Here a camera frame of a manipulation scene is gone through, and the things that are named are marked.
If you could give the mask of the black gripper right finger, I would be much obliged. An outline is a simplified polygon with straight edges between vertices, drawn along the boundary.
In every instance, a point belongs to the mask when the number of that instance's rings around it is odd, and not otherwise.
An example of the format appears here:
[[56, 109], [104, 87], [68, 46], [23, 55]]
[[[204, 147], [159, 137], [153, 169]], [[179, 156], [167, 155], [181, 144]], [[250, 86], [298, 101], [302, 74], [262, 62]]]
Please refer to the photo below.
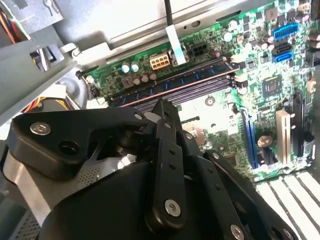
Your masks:
[[178, 129], [187, 159], [184, 164], [203, 187], [205, 210], [217, 222], [219, 240], [296, 240], [297, 234], [243, 178], [214, 150], [202, 153], [182, 124], [177, 108], [166, 104], [166, 116]]

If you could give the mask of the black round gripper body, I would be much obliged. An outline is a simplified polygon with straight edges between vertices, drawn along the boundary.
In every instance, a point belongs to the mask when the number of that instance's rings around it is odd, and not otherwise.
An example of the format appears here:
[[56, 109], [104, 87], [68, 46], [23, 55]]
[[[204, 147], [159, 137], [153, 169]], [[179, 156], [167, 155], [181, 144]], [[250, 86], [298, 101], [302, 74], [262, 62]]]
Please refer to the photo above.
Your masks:
[[154, 234], [146, 225], [153, 165], [131, 163], [60, 201], [46, 217], [40, 240], [222, 240], [217, 219], [185, 181], [187, 222], [178, 232]]

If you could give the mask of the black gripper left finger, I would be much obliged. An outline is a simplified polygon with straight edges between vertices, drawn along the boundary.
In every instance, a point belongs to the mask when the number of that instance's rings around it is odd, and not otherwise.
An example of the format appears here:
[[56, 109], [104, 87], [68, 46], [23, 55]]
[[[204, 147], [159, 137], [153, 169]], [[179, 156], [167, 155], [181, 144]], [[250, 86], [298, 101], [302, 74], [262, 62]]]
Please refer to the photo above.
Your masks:
[[177, 231], [186, 223], [183, 153], [167, 103], [161, 99], [146, 113], [108, 107], [17, 116], [7, 139], [6, 176], [43, 225], [59, 202], [80, 191], [71, 181], [87, 161], [135, 155], [134, 163], [153, 167], [144, 211], [147, 227]]

